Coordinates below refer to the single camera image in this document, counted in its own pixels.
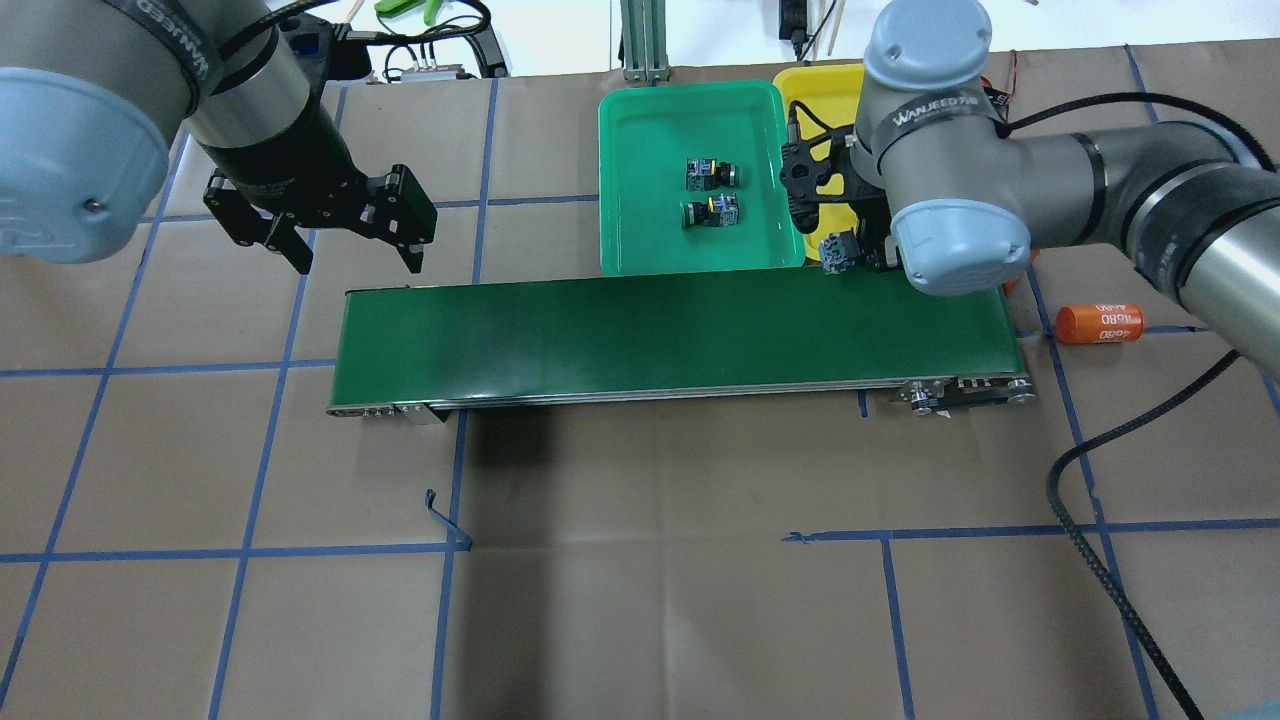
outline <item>brown paper floor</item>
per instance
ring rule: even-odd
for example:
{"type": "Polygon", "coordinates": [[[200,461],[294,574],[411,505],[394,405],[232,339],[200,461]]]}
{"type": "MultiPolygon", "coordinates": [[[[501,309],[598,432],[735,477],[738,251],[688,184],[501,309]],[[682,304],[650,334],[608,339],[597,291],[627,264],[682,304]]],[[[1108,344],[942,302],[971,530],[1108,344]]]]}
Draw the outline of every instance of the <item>brown paper floor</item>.
{"type": "MultiPolygon", "coordinates": [[[[1280,150],[1277,60],[1280,41],[1021,53],[1014,115],[1144,82],[1280,150]]],[[[0,261],[6,720],[1176,715],[1042,497],[1076,438],[1225,350],[1111,249],[1047,251],[1011,293],[1041,389],[1025,407],[918,419],[873,392],[439,428],[324,415],[344,290],[599,274],[595,108],[620,87],[332,88],[357,163],[410,164],[442,208],[421,277],[346,232],[315,234],[301,282],[233,246],[183,138],[118,256],[0,261]],[[1057,306],[1114,301],[1157,329],[1044,338],[1057,306]]],[[[1037,129],[1148,122],[1111,106],[1037,129]]],[[[1280,697],[1277,413],[1240,364],[1066,475],[1211,715],[1280,697]]]]}

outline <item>cable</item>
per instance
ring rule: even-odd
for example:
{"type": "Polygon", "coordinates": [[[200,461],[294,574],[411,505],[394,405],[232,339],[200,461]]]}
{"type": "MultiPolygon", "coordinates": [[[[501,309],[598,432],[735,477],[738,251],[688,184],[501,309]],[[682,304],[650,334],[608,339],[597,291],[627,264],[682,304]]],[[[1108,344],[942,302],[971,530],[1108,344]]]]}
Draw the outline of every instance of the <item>cable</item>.
{"type": "Polygon", "coordinates": [[[392,26],[387,24],[387,20],[384,20],[383,17],[379,15],[378,13],[374,13],[374,19],[378,20],[378,24],[383,26],[383,29],[385,29],[388,35],[399,35],[398,32],[392,29],[392,26]]]}
{"type": "Polygon", "coordinates": [[[813,124],[818,126],[819,128],[822,128],[822,129],[824,129],[827,132],[831,132],[832,129],[835,129],[831,126],[828,126],[827,123],[822,122],[822,119],[818,115],[815,115],[814,111],[810,110],[809,106],[805,105],[804,102],[801,102],[800,100],[792,100],[791,101],[791,114],[792,115],[795,114],[796,108],[804,110],[804,114],[809,115],[809,119],[813,120],[813,124]]]}
{"type": "Polygon", "coordinates": [[[1047,110],[1041,110],[1039,113],[1004,126],[1000,136],[1009,137],[1010,133],[1023,129],[1027,126],[1047,120],[1064,113],[1070,113],[1082,108],[1093,108],[1096,105],[1111,105],[1115,102],[1155,102],[1157,105],[1169,105],[1170,108],[1178,108],[1179,110],[1194,113],[1222,126],[1229,132],[1235,135],[1240,138],[1240,142],[1249,149],[1249,152],[1257,158],[1258,163],[1263,168],[1267,170],[1275,170],[1275,165],[1271,163],[1271,156],[1267,155],[1266,150],[1263,150],[1262,143],[1258,142],[1257,138],[1249,133],[1249,131],[1244,129],[1244,126],[1212,108],[1196,102],[1194,100],[1187,100],[1185,97],[1164,95],[1160,92],[1108,92],[1106,95],[1094,95],[1092,97],[1082,97],[1070,102],[1062,102],[1061,105],[1055,105],[1047,110]]]}
{"type": "Polygon", "coordinates": [[[271,27],[284,19],[292,18],[293,15],[300,15],[311,8],[319,8],[320,5],[328,5],[334,0],[298,0],[297,3],[289,3],[288,5],[280,8],[279,10],[273,10],[261,18],[250,23],[248,27],[237,32],[230,40],[223,44],[219,49],[219,54],[223,60],[229,60],[238,50],[250,44],[251,40],[262,35],[264,32],[271,29],[271,27]]]}
{"type": "Polygon", "coordinates": [[[836,5],[837,3],[832,3],[831,6],[827,8],[827,14],[824,14],[822,17],[822,22],[818,23],[818,29],[813,31],[813,35],[809,36],[809,45],[805,45],[804,50],[800,51],[800,56],[796,58],[797,63],[803,63],[804,56],[809,54],[809,50],[813,50],[813,44],[818,41],[818,35],[822,33],[822,28],[827,26],[827,20],[831,19],[831,13],[836,9],[836,5]]]}
{"type": "Polygon", "coordinates": [[[1157,405],[1147,413],[1143,413],[1133,420],[1112,428],[1097,437],[1087,439],[1062,454],[1062,456],[1059,457],[1050,469],[1048,480],[1044,488],[1044,492],[1048,496],[1048,505],[1053,509],[1053,514],[1057,515],[1059,523],[1062,524],[1066,534],[1071,538],[1071,542],[1075,544],[1075,550],[1084,556],[1084,562],[1089,566],[1089,570],[1093,571],[1093,575],[1098,579],[1098,582],[1102,583],[1102,589],[1107,592],[1107,597],[1111,598],[1111,602],[1114,602],[1120,610],[1120,616],[1124,619],[1125,625],[1129,625],[1129,629],[1133,630],[1134,637],[1138,638],[1138,643],[1142,644],[1142,650],[1146,651],[1147,657],[1151,659],[1151,664],[1156,666],[1156,671],[1160,673],[1161,679],[1164,679],[1165,684],[1169,685],[1169,691],[1174,693],[1174,698],[1178,700],[1178,705],[1183,708],[1183,712],[1187,714],[1187,717],[1190,717],[1192,720],[1202,720],[1204,716],[1201,714],[1199,708],[1196,707],[1196,701],[1192,700],[1190,693],[1188,693],[1187,688],[1183,687],[1181,680],[1178,678],[1178,673],[1174,671],[1172,665],[1169,664],[1165,653],[1161,652],[1160,646],[1156,644],[1156,638],[1151,635],[1151,630],[1147,629],[1142,618],[1138,616],[1138,611],[1134,610],[1133,603],[1129,602],[1129,597],[1125,594],[1124,589],[1120,588],[1120,583],[1116,582],[1115,575],[1112,575],[1102,560],[1098,559],[1098,553],[1093,551],[1093,546],[1084,539],[1084,533],[1080,532],[1079,525],[1076,525],[1075,520],[1071,519],[1071,514],[1066,511],[1066,505],[1062,503],[1062,498],[1059,495],[1059,484],[1062,479],[1062,470],[1065,470],[1066,466],[1075,459],[1085,452],[1089,452],[1091,450],[1096,450],[1119,437],[1137,430],[1147,423],[1151,423],[1152,420],[1169,413],[1174,407],[1178,407],[1183,402],[1187,402],[1197,392],[1204,389],[1204,386],[1221,375],[1228,368],[1231,366],[1231,363],[1235,363],[1239,357],[1240,354],[1235,350],[1228,352],[1221,360],[1215,363],[1212,368],[1206,370],[1204,374],[1196,378],[1192,384],[1180,389],[1165,402],[1157,405]]]}
{"type": "Polygon", "coordinates": [[[403,79],[403,77],[404,77],[404,70],[402,68],[392,68],[392,55],[394,55],[396,51],[399,50],[401,47],[403,47],[404,50],[408,50],[408,56],[413,59],[413,67],[415,68],[419,67],[417,65],[417,53],[413,53],[413,47],[410,46],[410,45],[397,45],[396,47],[392,47],[390,53],[387,54],[387,59],[383,61],[383,79],[385,79],[387,82],[394,82],[394,81],[392,81],[392,77],[390,77],[393,69],[401,72],[401,79],[403,79]]]}
{"type": "Polygon", "coordinates": [[[453,0],[453,1],[454,3],[460,3],[462,5],[466,5],[466,6],[471,8],[472,10],[476,12],[476,14],[475,15],[458,15],[456,18],[449,18],[448,20],[444,20],[440,24],[436,24],[434,27],[426,28],[426,31],[424,31],[424,32],[421,32],[419,35],[401,35],[401,33],[397,33],[397,32],[392,32],[390,28],[387,28],[388,32],[385,35],[384,33],[379,33],[379,35],[374,36],[374,38],[371,38],[366,44],[367,45],[404,45],[404,44],[408,44],[408,42],[431,42],[431,41],[435,41],[435,40],[448,40],[451,37],[467,37],[467,36],[472,36],[472,35],[484,32],[485,29],[489,28],[489,24],[493,20],[493,14],[489,12],[489,8],[486,8],[484,3],[481,3],[480,0],[453,0]],[[470,24],[470,26],[466,26],[466,27],[458,27],[456,24],[452,24],[452,23],[454,23],[457,20],[468,19],[468,18],[475,18],[476,22],[474,24],[470,24]]]}

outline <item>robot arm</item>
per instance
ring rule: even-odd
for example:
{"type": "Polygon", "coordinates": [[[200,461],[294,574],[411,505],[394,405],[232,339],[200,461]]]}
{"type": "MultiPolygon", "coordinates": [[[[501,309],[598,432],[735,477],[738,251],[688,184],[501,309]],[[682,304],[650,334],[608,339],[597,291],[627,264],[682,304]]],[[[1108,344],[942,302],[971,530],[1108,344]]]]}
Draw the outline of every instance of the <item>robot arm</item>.
{"type": "MultiPolygon", "coordinates": [[[[932,295],[1012,279],[1032,246],[1111,242],[1280,377],[1280,177],[1261,169],[1256,141],[1183,122],[1006,138],[979,78],[989,42],[975,0],[893,0],[877,20],[858,119],[835,131],[847,151],[826,170],[846,176],[844,200],[873,222],[882,192],[873,240],[887,231],[908,279],[932,295]]],[[[792,217],[809,229],[810,178],[824,173],[786,150],[792,217]]]]}
{"type": "Polygon", "coordinates": [[[376,37],[310,17],[275,27],[262,0],[0,0],[0,252],[118,251],[186,118],[218,165],[205,204],[238,245],[306,273],[294,228],[340,227],[421,270],[434,205],[404,165],[361,173],[320,104],[330,77],[369,73],[376,37]]]}

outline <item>orange battery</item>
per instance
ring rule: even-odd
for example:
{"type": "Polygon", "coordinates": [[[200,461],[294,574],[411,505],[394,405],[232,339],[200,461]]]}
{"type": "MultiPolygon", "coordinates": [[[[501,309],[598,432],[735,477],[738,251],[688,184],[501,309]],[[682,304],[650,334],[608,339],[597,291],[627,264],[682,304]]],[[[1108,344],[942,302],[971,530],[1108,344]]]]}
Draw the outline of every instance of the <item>orange battery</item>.
{"type": "Polygon", "coordinates": [[[1142,307],[1133,302],[1068,305],[1057,311],[1053,334],[1068,345],[1129,342],[1142,337],[1142,307]]]}

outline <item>conveyor belt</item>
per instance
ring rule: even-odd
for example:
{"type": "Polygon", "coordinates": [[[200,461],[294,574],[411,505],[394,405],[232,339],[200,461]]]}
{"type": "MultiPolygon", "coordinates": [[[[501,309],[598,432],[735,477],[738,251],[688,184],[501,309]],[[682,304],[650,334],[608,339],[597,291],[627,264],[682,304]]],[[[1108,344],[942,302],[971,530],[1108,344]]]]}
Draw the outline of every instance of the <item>conveyor belt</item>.
{"type": "Polygon", "coordinates": [[[998,291],[818,268],[352,291],[333,415],[1025,373],[998,291]]]}

